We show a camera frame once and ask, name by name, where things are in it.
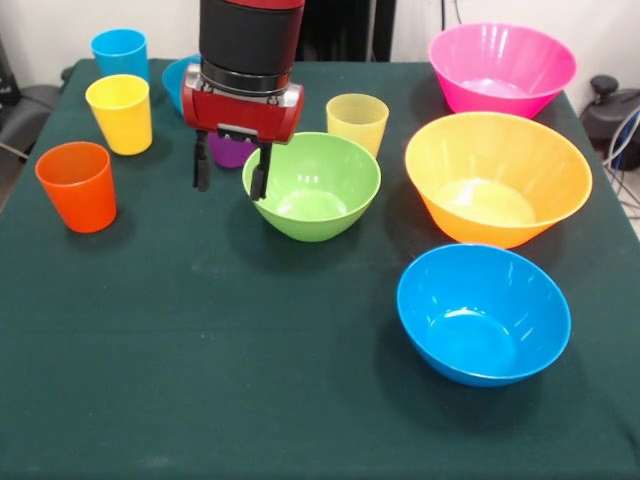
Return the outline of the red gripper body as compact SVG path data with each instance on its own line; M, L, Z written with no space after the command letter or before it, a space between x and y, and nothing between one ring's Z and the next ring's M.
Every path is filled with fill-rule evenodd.
M299 123L304 89L290 83L277 95L236 95L214 87L200 66L191 64L183 78L181 99L186 123L197 130L287 144Z

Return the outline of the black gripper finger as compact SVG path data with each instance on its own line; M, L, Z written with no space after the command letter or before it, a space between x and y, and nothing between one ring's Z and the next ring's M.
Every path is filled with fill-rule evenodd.
M266 198L272 146L272 143L259 144L259 162L254 168L251 178L250 198L252 201Z
M207 131L196 131L196 142L194 147L193 187L199 192L207 191L210 184L211 164L207 156L207 138Z

